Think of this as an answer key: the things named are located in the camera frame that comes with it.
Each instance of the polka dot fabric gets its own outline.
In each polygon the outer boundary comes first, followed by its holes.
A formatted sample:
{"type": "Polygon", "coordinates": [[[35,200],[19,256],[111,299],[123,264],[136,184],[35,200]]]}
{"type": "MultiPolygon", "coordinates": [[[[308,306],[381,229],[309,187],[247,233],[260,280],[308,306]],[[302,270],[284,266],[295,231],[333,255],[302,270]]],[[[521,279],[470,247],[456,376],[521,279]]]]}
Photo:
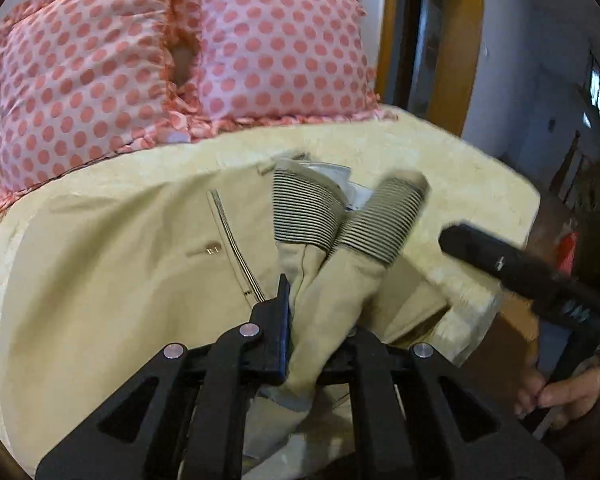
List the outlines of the polka dot fabric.
{"type": "Polygon", "coordinates": [[[386,116],[358,0],[190,0],[188,11],[178,24],[200,41],[189,99],[217,128],[386,116]]]}
{"type": "Polygon", "coordinates": [[[187,131],[170,0],[29,0],[0,27],[0,210],[84,164],[187,131]]]}

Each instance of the striped fabric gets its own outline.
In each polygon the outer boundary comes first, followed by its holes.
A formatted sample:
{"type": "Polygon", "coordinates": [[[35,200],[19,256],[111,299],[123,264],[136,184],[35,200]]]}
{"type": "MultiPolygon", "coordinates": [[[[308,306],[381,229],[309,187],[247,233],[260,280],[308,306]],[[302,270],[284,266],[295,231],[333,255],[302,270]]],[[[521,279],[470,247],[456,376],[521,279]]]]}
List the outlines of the striped fabric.
{"type": "Polygon", "coordinates": [[[384,179],[364,208],[350,216],[338,245],[367,254],[390,266],[404,245],[424,203],[425,192],[408,180],[384,179]]]}
{"type": "Polygon", "coordinates": [[[331,258],[335,254],[336,249],[338,248],[338,245],[342,241],[344,233],[346,232],[347,225],[349,225],[349,223],[351,222],[351,219],[356,214],[358,214],[357,211],[345,211],[344,216],[342,217],[342,221],[340,222],[340,226],[338,227],[338,233],[336,234],[336,239],[333,242],[333,245],[331,246],[331,251],[329,252],[329,256],[327,256],[327,259],[331,258]]]}
{"type": "Polygon", "coordinates": [[[344,210],[342,200],[316,180],[276,168],[273,229],[277,241],[314,245],[328,253],[344,210]]]}

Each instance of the human hand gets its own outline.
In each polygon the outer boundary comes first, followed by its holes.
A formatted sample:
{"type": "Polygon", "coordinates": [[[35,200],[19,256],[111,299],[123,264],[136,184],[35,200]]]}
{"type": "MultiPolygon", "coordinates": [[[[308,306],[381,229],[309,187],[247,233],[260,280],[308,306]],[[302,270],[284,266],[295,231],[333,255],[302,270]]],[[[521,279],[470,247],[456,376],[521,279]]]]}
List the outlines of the human hand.
{"type": "Polygon", "coordinates": [[[600,361],[596,360],[582,374],[546,384],[545,378],[536,369],[536,359],[528,362],[522,374],[522,387],[518,391],[518,402],[514,410],[517,416],[525,416],[536,408],[561,406],[562,410],[552,423],[554,430],[561,430],[570,421],[590,412],[600,398],[600,361]]]}

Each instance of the black tool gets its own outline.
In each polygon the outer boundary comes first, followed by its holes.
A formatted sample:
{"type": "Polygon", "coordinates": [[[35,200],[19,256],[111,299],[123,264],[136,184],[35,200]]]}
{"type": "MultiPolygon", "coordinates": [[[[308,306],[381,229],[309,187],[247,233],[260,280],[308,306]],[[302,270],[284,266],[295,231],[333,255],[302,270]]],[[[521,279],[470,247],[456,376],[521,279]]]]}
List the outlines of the black tool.
{"type": "MultiPolygon", "coordinates": [[[[43,458],[36,480],[240,478],[248,398],[285,378],[287,295],[282,276],[277,298],[215,344],[167,345],[43,458]]],[[[564,478],[554,455],[428,344],[405,351],[358,328],[318,379],[341,383],[361,480],[564,478]]]]}
{"type": "MultiPolygon", "coordinates": [[[[505,288],[533,300],[531,310],[542,322],[568,330],[554,337],[551,346],[540,345],[541,358],[553,361],[546,370],[549,382],[568,379],[580,362],[600,345],[600,293],[542,260],[523,253],[495,236],[468,224],[442,231],[440,248],[499,279],[505,288]],[[559,357],[551,354],[557,352],[559,357]]],[[[523,425],[534,432],[548,409],[534,410],[523,425]]]]}

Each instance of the button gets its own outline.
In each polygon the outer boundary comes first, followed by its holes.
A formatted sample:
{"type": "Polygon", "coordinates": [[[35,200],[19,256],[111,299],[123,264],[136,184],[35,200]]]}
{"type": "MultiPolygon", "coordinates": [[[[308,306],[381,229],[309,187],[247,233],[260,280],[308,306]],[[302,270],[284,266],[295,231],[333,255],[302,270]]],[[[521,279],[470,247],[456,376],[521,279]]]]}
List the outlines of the button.
{"type": "Polygon", "coordinates": [[[222,249],[220,242],[211,242],[205,247],[206,254],[218,254],[220,249],[222,249]]]}

